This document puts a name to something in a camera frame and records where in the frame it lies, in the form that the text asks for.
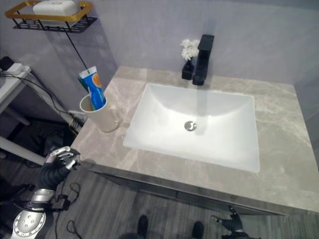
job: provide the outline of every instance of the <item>sink drain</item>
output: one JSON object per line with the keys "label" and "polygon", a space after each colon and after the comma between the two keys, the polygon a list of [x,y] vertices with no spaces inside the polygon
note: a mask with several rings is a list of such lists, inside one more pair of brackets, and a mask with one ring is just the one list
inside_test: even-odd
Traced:
{"label": "sink drain", "polygon": [[187,130],[187,131],[194,131],[197,127],[197,124],[194,122],[194,121],[187,121],[185,124],[184,124],[184,128]]}

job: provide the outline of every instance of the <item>table leg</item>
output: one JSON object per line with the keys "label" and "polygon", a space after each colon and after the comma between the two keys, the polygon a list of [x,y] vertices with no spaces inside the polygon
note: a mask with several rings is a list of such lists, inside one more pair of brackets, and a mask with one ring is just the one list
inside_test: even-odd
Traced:
{"label": "table leg", "polygon": [[15,118],[17,121],[21,122],[22,124],[24,124],[26,126],[29,126],[31,124],[30,121],[28,121],[25,117],[23,117],[17,111],[11,109],[10,107],[7,107],[4,111],[8,115],[10,115],[11,117]]}
{"label": "table leg", "polygon": [[33,153],[32,151],[23,148],[20,145],[3,138],[2,136],[0,136],[0,148],[39,165],[42,165],[45,162],[44,157]]}

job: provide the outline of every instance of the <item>white mug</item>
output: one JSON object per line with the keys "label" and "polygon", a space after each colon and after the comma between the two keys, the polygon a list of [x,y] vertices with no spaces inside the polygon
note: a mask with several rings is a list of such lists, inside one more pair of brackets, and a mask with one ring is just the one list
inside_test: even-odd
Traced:
{"label": "white mug", "polygon": [[121,121],[115,105],[109,98],[106,103],[98,110],[93,110],[90,95],[85,96],[80,102],[80,109],[83,111],[102,132],[111,132],[115,130]]}

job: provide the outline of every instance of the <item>white sink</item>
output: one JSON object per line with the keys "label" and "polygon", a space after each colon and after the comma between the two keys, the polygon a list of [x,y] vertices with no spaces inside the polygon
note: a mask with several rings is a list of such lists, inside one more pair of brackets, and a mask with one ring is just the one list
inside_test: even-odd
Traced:
{"label": "white sink", "polygon": [[147,84],[123,145],[259,172],[254,98]]}

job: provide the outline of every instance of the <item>marble countertop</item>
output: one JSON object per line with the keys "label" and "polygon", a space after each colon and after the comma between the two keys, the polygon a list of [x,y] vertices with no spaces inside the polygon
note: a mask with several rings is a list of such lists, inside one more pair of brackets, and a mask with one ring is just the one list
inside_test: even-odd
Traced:
{"label": "marble countertop", "polygon": [[110,133],[87,120],[72,144],[82,160],[319,213],[318,168],[293,85],[214,76],[201,87],[254,96],[260,172],[252,173],[124,147],[126,131],[150,82],[197,88],[181,79],[181,73],[119,67],[105,94],[116,102],[123,120]]}

